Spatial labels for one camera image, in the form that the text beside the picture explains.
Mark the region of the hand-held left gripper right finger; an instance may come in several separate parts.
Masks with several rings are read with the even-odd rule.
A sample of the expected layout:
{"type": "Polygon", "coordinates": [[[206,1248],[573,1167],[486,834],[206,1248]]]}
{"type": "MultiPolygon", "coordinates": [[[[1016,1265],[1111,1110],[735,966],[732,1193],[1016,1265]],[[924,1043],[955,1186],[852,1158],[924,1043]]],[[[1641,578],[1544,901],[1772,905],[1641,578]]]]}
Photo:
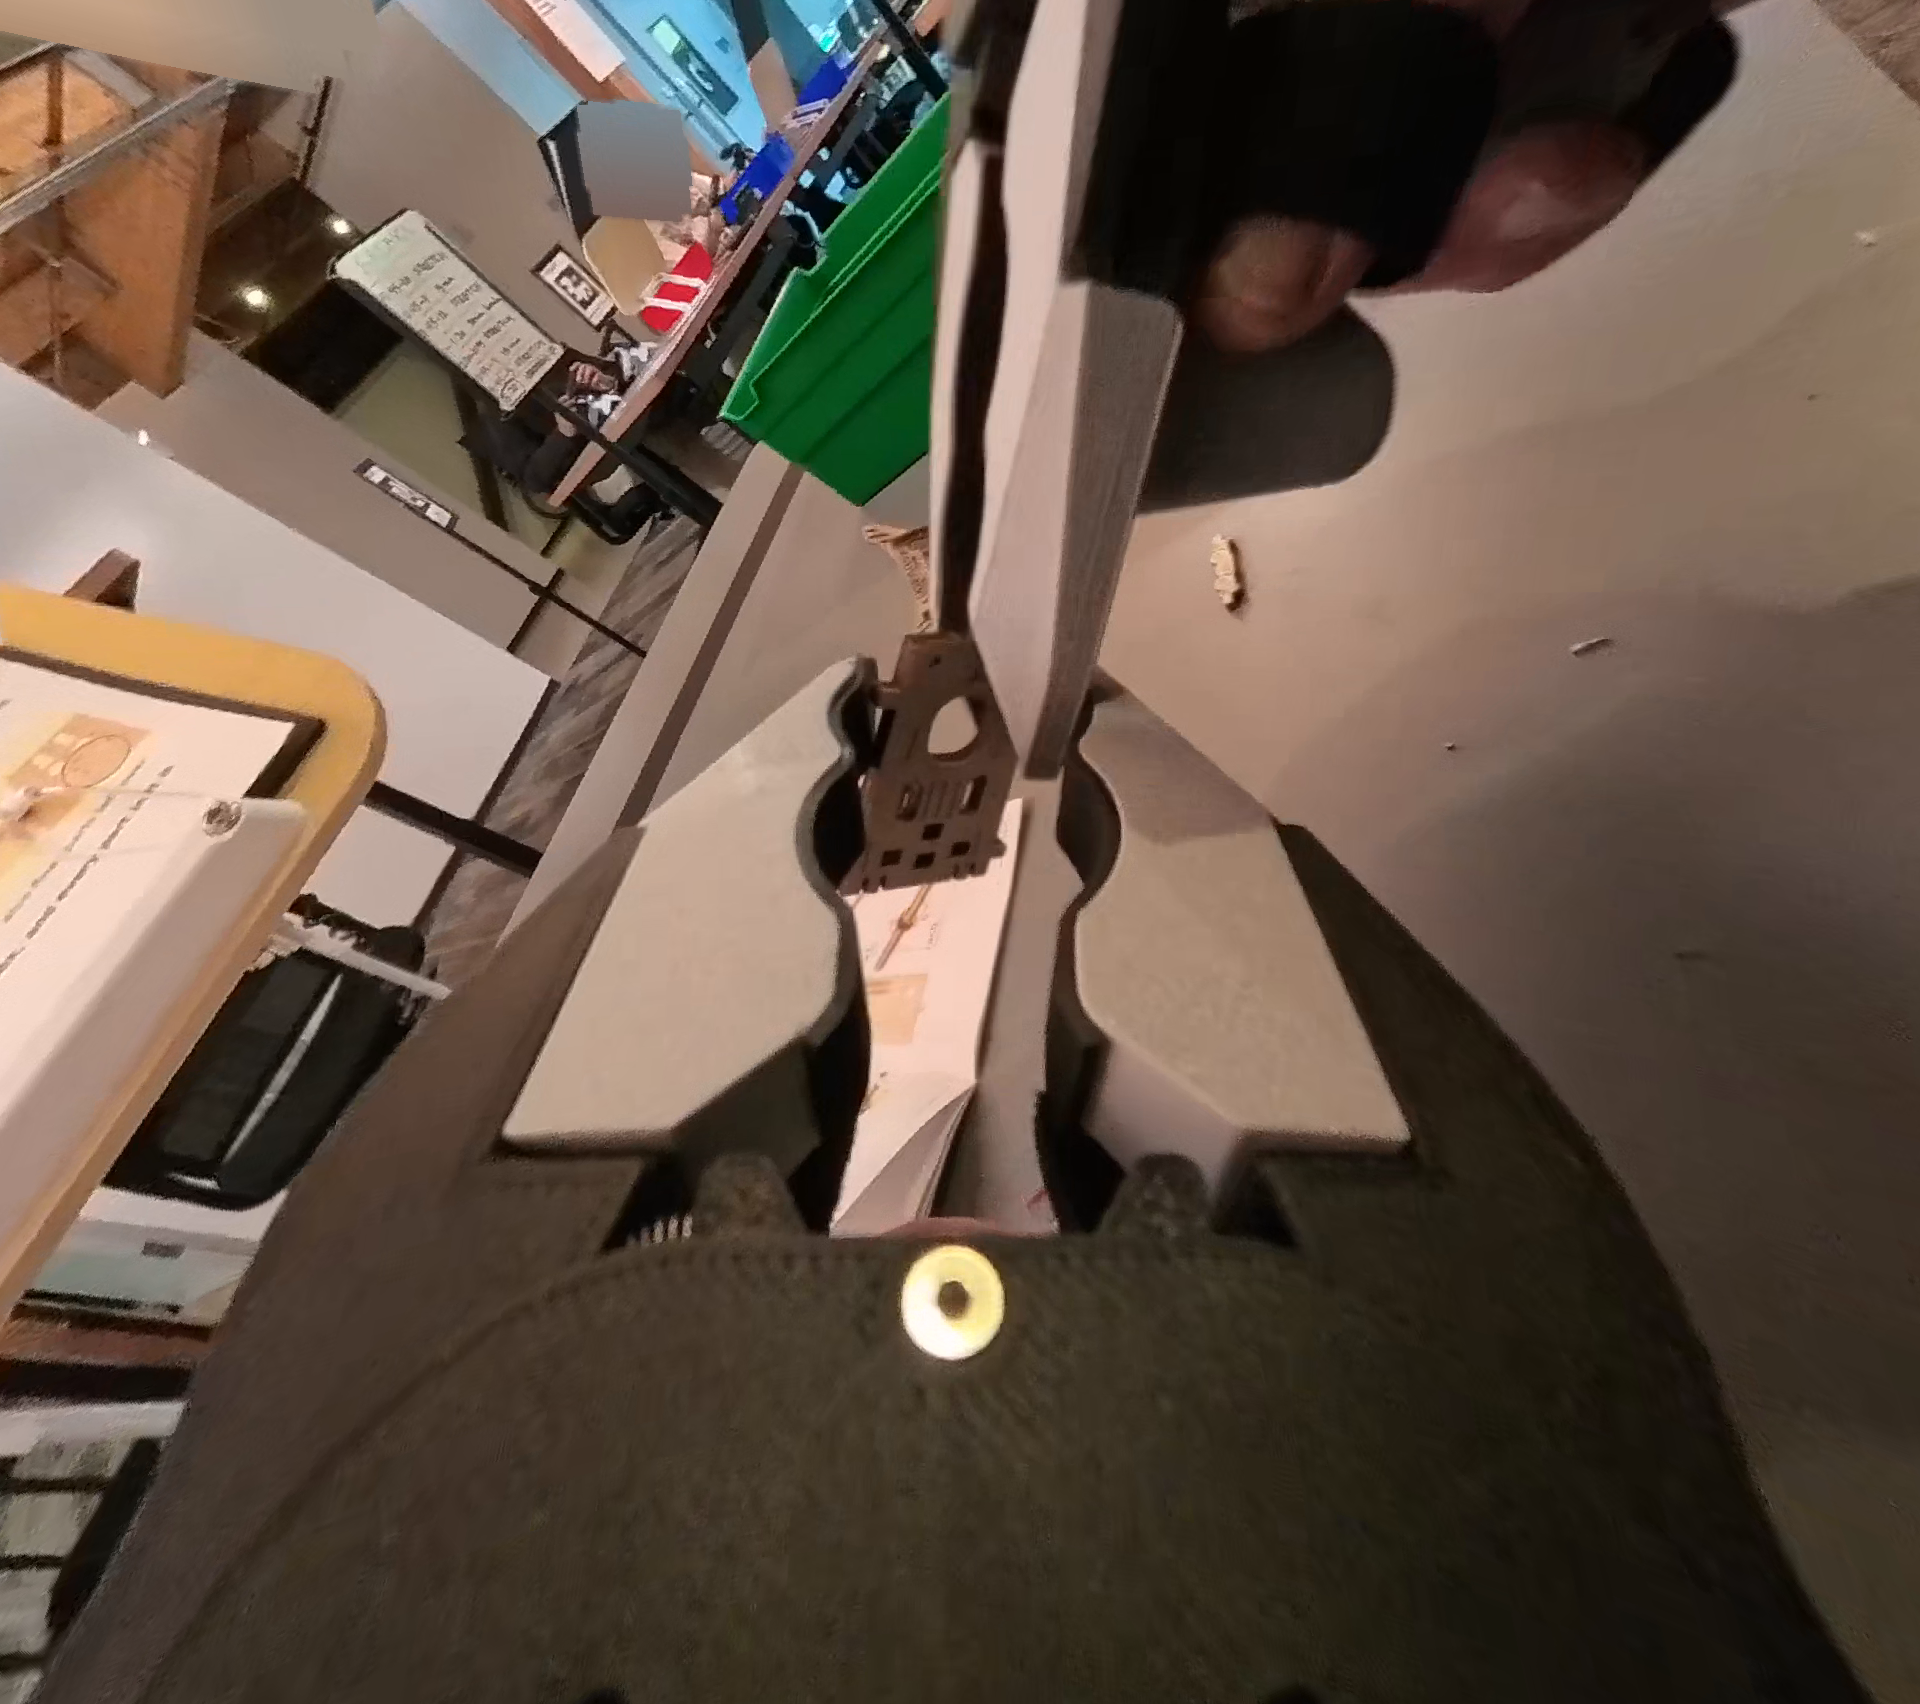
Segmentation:
{"type": "Polygon", "coordinates": [[[1409,1125],[1273,815],[1129,693],[1076,772],[1107,866],[1069,930],[1087,1136],[1115,1158],[1395,1154],[1409,1125]]]}

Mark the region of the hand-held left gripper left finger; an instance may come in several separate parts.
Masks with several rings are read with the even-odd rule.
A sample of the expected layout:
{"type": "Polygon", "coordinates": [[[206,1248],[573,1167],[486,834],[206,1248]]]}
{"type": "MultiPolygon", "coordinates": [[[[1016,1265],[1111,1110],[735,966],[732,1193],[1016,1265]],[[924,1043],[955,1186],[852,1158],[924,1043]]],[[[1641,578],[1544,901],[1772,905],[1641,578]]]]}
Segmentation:
{"type": "Polygon", "coordinates": [[[504,1144],[845,1156],[868,1086],[857,758],[877,664],[830,664],[642,822],[504,1144]]]}

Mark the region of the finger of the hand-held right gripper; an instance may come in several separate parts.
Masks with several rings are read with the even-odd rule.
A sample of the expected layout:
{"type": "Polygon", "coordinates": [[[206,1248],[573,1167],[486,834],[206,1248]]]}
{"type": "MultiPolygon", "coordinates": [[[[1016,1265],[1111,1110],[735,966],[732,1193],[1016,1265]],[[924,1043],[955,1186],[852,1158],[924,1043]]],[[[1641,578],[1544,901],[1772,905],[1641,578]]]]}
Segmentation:
{"type": "Polygon", "coordinates": [[[946,175],[929,405],[931,615],[955,637],[971,632],[993,382],[996,145],[967,138],[946,175]]]}
{"type": "Polygon", "coordinates": [[[1183,319],[1075,265],[1122,0],[1040,0],[1002,150],[1006,308],[971,634],[1020,774],[1061,774],[1113,615],[1183,319]]]}

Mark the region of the wooden model assembly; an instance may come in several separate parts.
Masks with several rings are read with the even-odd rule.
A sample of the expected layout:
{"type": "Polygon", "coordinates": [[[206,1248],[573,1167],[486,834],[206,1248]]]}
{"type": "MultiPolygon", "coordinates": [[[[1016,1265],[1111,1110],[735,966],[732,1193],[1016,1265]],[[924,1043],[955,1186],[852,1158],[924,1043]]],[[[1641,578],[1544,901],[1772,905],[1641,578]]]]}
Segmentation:
{"type": "Polygon", "coordinates": [[[906,637],[913,641],[935,634],[939,619],[935,605],[929,527],[868,520],[861,525],[861,538],[871,548],[889,555],[913,597],[914,617],[906,637]]]}

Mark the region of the wooden model part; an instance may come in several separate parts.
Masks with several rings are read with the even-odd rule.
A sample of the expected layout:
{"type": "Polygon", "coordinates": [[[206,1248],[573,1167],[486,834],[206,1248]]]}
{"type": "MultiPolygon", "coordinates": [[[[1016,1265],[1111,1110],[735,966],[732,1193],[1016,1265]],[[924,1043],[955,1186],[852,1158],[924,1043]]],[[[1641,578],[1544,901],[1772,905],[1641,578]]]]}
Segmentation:
{"type": "Polygon", "coordinates": [[[868,704],[861,843],[840,891],[861,897],[984,874],[1002,853],[1018,754],[974,638],[906,637],[868,704]]]}

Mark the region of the green storage bin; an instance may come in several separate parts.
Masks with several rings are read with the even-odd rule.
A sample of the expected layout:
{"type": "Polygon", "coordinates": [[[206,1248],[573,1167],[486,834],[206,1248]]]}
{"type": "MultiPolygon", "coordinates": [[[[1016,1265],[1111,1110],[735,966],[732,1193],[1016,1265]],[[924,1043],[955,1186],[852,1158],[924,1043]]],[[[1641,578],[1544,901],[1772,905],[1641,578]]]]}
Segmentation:
{"type": "Polygon", "coordinates": [[[719,411],[853,506],[929,451],[948,134],[941,98],[787,277],[719,411]]]}

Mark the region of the blue storage bin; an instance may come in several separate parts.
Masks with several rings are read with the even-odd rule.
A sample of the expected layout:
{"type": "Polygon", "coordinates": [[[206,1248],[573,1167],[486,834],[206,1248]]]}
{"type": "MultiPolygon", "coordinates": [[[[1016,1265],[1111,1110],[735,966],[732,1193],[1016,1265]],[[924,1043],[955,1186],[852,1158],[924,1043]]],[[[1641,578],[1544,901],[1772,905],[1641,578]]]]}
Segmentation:
{"type": "Polygon", "coordinates": [[[748,229],[780,187],[796,201],[800,183],[808,180],[810,158],[803,159],[796,146],[780,134],[770,135],[759,150],[743,158],[732,183],[721,194],[718,207],[728,229],[748,229]]]}

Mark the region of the white instruction booklet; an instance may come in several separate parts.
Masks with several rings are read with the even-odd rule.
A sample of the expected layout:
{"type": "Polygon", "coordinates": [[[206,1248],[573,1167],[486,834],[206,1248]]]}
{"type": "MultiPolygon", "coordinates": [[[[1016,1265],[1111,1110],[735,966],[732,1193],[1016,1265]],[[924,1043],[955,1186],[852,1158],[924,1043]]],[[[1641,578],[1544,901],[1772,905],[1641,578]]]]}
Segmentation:
{"type": "Polygon", "coordinates": [[[983,874],[853,905],[871,1066],[830,1226],[838,1238],[883,1236],[931,1210],[978,1086],[1023,822],[1025,805],[1008,801],[983,874]]]}

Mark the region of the long brown workbench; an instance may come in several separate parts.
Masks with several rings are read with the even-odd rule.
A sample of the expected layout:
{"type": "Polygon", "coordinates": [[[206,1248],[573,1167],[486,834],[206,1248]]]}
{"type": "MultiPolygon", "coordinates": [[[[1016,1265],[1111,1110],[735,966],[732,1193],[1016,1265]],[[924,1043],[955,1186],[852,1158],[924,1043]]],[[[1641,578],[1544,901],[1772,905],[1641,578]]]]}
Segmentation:
{"type": "Polygon", "coordinates": [[[685,364],[709,348],[715,324],[743,302],[743,287],[758,281],[762,261],[770,258],[772,266],[783,262],[772,253],[772,246],[787,236],[783,229],[787,203],[812,173],[831,175],[840,168],[842,146],[876,113],[876,71],[892,60],[903,60],[903,49],[894,39],[877,34],[859,49],[847,82],[833,95],[803,107],[780,129],[794,149],[793,164],[759,203],[753,221],[735,234],[732,250],[725,252],[712,276],[697,285],[695,297],[676,313],[674,331],[656,337],[644,376],[621,393],[609,422],[557,415],[552,439],[569,451],[572,462],[566,467],[553,467],[555,486],[536,495],[540,506],[552,506],[557,511],[577,510],[579,498],[603,475],[609,462],[632,467],[642,480],[660,492],[674,486],[692,487],[690,479],[678,476],[674,467],[644,451],[646,417],[668,398],[685,364]]]}

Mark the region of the red storage bin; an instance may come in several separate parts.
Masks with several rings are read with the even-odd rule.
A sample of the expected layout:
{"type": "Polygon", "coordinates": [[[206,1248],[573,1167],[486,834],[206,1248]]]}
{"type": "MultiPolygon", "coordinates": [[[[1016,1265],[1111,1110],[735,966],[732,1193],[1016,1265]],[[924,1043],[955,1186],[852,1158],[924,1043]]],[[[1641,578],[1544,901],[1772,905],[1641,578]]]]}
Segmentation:
{"type": "Polygon", "coordinates": [[[692,242],[644,288],[637,324],[655,337],[670,337],[701,303],[715,273],[715,256],[702,242],[692,242]]]}

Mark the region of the square black white marker sign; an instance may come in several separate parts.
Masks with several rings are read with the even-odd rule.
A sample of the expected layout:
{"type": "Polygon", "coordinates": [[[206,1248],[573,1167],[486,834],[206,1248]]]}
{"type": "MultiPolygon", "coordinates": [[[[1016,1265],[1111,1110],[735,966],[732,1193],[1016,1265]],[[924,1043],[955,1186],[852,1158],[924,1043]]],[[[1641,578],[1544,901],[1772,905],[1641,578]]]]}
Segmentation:
{"type": "Polygon", "coordinates": [[[584,324],[603,328],[618,308],[602,280],[562,244],[552,246],[533,266],[540,285],[562,299],[584,324]]]}

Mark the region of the black office chair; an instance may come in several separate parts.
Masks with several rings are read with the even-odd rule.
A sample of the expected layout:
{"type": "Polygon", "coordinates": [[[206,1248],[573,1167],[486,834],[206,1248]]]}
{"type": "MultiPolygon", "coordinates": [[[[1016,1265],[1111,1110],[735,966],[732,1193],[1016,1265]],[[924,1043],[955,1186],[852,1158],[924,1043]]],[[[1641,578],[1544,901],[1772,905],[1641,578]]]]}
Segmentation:
{"type": "MultiPolygon", "coordinates": [[[[409,923],[300,897],[293,915],[432,974],[409,923]]],[[[105,1175],[111,1189],[220,1212],[283,1193],[432,1006],[310,953],[257,961],[105,1175]]]]}

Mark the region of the handwritten whiteboard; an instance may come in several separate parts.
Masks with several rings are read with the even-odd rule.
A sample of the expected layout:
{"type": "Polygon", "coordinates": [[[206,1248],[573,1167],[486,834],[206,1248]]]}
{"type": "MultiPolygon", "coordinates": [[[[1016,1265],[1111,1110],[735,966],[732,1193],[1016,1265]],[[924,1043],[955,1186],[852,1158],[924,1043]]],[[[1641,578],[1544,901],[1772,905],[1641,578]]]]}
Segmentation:
{"type": "Polygon", "coordinates": [[[514,411],[562,367],[564,344],[417,210],[396,212],[334,256],[329,280],[433,352],[502,411],[514,411]]]}

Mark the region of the wooden display board with sheet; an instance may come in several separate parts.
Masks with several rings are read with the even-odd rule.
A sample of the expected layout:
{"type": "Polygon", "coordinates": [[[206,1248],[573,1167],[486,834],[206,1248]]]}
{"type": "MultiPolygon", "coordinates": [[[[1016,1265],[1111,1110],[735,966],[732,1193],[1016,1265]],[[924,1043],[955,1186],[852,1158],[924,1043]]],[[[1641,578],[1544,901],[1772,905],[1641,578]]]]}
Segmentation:
{"type": "Polygon", "coordinates": [[[5,586],[5,1314],[386,753],[342,660],[5,586]]]}

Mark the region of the long black white marker sign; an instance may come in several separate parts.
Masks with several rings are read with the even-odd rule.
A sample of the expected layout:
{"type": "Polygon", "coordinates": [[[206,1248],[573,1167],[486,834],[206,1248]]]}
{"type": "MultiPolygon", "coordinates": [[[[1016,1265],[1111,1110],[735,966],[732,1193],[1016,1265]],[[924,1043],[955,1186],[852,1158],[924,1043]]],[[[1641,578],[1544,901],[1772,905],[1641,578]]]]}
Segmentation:
{"type": "Polygon", "coordinates": [[[393,467],[368,457],[355,466],[355,475],[368,483],[373,489],[381,492],[389,500],[396,500],[412,515],[417,515],[433,525],[436,530],[450,533],[459,527],[457,514],[439,498],[430,492],[423,492],[405,476],[400,476],[393,467]]]}

